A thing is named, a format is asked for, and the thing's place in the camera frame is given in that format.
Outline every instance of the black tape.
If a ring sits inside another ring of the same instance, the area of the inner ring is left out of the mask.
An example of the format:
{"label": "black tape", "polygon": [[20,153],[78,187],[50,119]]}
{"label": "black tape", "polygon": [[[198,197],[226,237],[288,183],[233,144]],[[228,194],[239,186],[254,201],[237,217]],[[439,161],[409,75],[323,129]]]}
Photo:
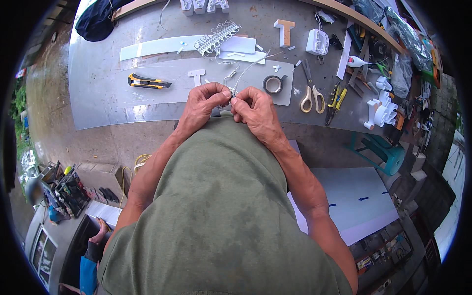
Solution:
{"label": "black tape", "polygon": [[[280,79],[279,77],[277,76],[268,76],[264,79],[264,81],[262,82],[262,87],[264,88],[265,92],[269,93],[269,94],[277,94],[277,93],[280,93],[282,92],[282,90],[284,89],[284,80],[285,78],[287,78],[286,75],[283,75],[282,79]],[[271,92],[267,89],[267,82],[269,80],[277,80],[279,83],[280,83],[280,86],[279,88],[274,91],[274,92]]]}

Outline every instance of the yellow rope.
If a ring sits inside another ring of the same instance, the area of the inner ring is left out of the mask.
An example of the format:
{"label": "yellow rope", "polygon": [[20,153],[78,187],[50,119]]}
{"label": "yellow rope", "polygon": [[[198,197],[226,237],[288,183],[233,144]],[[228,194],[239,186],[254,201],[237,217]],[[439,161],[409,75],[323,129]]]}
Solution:
{"label": "yellow rope", "polygon": [[[121,203],[123,202],[123,199],[125,197],[125,168],[128,168],[126,166],[123,167],[123,169],[121,170],[121,179],[123,180],[123,195],[121,196],[121,201],[119,202],[119,208],[118,209],[121,209]],[[131,171],[130,168],[128,168],[129,172],[131,173],[131,175],[129,176],[129,183],[131,183],[131,178],[133,177],[133,172]]]}
{"label": "yellow rope", "polygon": [[[136,158],[136,161],[135,161],[135,166],[138,164],[138,160],[140,158],[142,158],[139,163],[143,163],[143,162],[146,162],[149,157],[151,157],[151,155],[148,155],[148,154],[142,154],[140,155],[139,157]],[[121,179],[123,180],[123,187],[122,187],[122,190],[123,190],[123,195],[121,196],[121,201],[119,202],[119,209],[121,209],[121,204],[123,202],[123,198],[125,197],[125,169],[128,169],[129,172],[131,173],[131,175],[129,176],[129,183],[131,183],[131,179],[133,178],[133,172],[131,171],[130,168],[124,166],[123,169],[121,170]]]}

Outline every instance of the workbench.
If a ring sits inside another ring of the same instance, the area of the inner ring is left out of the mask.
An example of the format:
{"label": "workbench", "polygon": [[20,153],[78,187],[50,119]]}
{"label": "workbench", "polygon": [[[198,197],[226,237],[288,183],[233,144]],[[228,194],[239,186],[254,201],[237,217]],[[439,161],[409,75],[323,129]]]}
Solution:
{"label": "workbench", "polygon": [[[81,1],[74,25],[90,2],[93,0]],[[323,94],[326,105],[330,103],[329,93],[332,92],[334,84],[339,81],[336,71],[342,51],[330,47],[327,55],[323,58],[323,64],[320,64],[316,56],[305,52],[309,31],[318,28],[313,14],[315,11],[313,5],[295,0],[261,0],[258,2],[239,0],[230,1],[229,13],[222,13],[219,9],[214,14],[194,14],[187,17],[182,13],[179,1],[173,0],[162,15],[162,25],[167,29],[166,31],[162,28],[157,30],[160,11],[164,4],[165,2],[151,5],[121,18],[110,36],[99,42],[88,42],[77,34],[75,28],[72,29],[68,80],[70,103],[76,129],[179,119],[185,103],[118,108],[115,93],[117,89],[113,87],[116,84],[114,75],[130,68],[172,59],[196,58],[201,55],[197,51],[183,51],[180,54],[171,52],[147,59],[135,58],[120,61],[120,50],[129,45],[160,38],[211,34],[212,28],[227,19],[241,25],[238,34],[246,34],[256,38],[257,44],[265,51],[271,49],[271,54],[279,51],[284,52],[269,58],[271,60],[296,64],[299,60],[308,59],[313,81],[319,92]],[[296,27],[290,31],[291,46],[295,46],[295,49],[289,51],[288,48],[279,47],[279,29],[274,28],[273,25],[277,19],[295,22]],[[323,22],[322,25],[322,30],[328,36],[336,34],[343,42],[347,25],[345,19],[340,18],[333,24]],[[358,55],[359,52],[352,47],[351,54]],[[349,77],[350,75],[346,74],[344,79],[347,81]],[[368,80],[369,78],[374,82],[376,80],[376,77],[368,76]],[[348,86],[341,110],[335,115],[329,127],[388,136],[393,128],[391,125],[384,125],[382,128],[375,126],[372,131],[363,126],[364,122],[368,120],[367,101],[378,98],[378,95],[368,90],[359,80],[356,83],[364,91],[364,97],[361,98]],[[278,118],[281,122],[324,126],[327,107],[322,114],[315,111],[314,103],[313,109],[309,113],[303,113],[300,110],[300,102],[305,95],[306,85],[306,77],[303,67],[300,65],[294,70],[290,105],[276,106]]]}

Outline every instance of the plastic bag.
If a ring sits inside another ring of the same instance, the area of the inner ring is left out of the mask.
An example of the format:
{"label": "plastic bag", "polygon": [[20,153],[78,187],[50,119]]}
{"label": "plastic bag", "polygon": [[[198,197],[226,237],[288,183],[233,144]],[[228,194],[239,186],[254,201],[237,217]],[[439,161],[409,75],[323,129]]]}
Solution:
{"label": "plastic bag", "polygon": [[353,0],[355,10],[378,24],[384,18],[384,12],[379,5],[372,0]]}
{"label": "plastic bag", "polygon": [[392,87],[393,93],[403,99],[410,92],[413,71],[411,67],[412,59],[407,55],[398,55],[395,53],[394,64],[392,68]]}
{"label": "plastic bag", "polygon": [[413,63],[418,70],[431,71],[431,62],[433,60],[431,53],[426,49],[426,46],[418,37],[415,30],[389,6],[385,7],[385,15],[387,16],[389,24],[387,33],[392,37],[394,37],[395,33],[400,36],[400,39],[402,39],[403,44],[405,44],[405,47],[410,52]]}

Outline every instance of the plastic stool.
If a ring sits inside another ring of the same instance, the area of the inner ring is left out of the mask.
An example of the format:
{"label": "plastic stool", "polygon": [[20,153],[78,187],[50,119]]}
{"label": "plastic stool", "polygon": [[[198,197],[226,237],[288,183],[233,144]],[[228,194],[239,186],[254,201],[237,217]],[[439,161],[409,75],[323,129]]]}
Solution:
{"label": "plastic stool", "polygon": [[[348,150],[358,154],[359,156],[363,157],[366,161],[370,164],[374,165],[377,169],[382,171],[387,175],[394,175],[403,164],[403,160],[405,159],[405,149],[399,145],[392,147],[387,141],[385,141],[381,136],[378,135],[371,135],[366,133],[361,133],[364,135],[364,138],[361,140],[361,143],[365,145],[365,147],[360,149],[355,149],[354,145],[357,138],[357,132],[353,132],[351,137],[351,145],[344,145]],[[380,167],[372,160],[361,154],[360,152],[365,150],[371,150],[376,154],[382,161],[385,162],[385,168]]]}

